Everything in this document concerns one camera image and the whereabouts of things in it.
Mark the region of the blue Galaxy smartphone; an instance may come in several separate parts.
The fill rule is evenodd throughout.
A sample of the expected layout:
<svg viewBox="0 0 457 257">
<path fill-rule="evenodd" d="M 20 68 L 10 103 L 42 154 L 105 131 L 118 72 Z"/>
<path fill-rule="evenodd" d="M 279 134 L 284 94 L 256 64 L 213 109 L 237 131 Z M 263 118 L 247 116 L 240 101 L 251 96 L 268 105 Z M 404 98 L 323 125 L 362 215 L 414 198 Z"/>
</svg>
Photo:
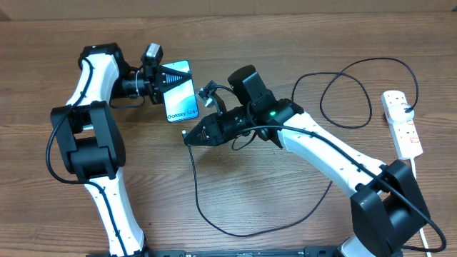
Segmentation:
<svg viewBox="0 0 457 257">
<path fill-rule="evenodd" d="M 163 65 L 164 72 L 190 72 L 190 63 L 187 60 L 177 61 Z M 170 123 L 195 119 L 199 116 L 196 101 L 194 82 L 189 80 L 176 88 L 163 92 L 166 119 Z"/>
</svg>

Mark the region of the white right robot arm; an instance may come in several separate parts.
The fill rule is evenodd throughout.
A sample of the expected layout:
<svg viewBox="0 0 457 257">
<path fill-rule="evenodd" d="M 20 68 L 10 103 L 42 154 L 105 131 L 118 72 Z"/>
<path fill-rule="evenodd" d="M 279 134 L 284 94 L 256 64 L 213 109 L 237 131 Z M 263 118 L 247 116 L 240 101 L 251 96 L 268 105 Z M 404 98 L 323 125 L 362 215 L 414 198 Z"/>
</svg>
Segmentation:
<svg viewBox="0 0 457 257">
<path fill-rule="evenodd" d="M 400 160 L 387 165 L 351 148 L 292 100 L 276 99 L 252 65 L 233 72 L 228 83 L 241 105 L 202 118 L 183 133 L 186 146 L 219 146 L 255 131 L 308 161 L 350 199 L 354 235 L 334 247 L 333 256 L 402 256 L 425 225 L 438 234 L 441 245 L 414 250 L 438 253 L 446 248 L 446 237 L 431 220 L 408 165 Z"/>
</svg>

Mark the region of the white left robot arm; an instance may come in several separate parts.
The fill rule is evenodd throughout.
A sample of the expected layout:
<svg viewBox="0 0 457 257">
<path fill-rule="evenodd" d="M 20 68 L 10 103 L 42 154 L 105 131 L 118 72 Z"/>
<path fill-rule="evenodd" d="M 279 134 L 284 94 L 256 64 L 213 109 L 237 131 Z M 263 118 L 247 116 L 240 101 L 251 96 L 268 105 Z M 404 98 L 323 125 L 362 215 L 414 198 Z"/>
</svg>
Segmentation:
<svg viewBox="0 0 457 257">
<path fill-rule="evenodd" d="M 146 47 L 139 67 L 130 66 L 118 44 L 85 46 L 78 59 L 81 76 L 72 97 L 51 111 L 53 131 L 46 146 L 46 166 L 58 181 L 68 183 L 51 165 L 57 143 L 66 170 L 76 176 L 97 207 L 109 240 L 108 256 L 152 256 L 137 223 L 124 183 L 126 149 L 111 113 L 112 99 L 144 99 L 164 104 L 166 119 L 176 123 L 198 117 L 190 63 L 162 64 L 163 50 Z"/>
</svg>

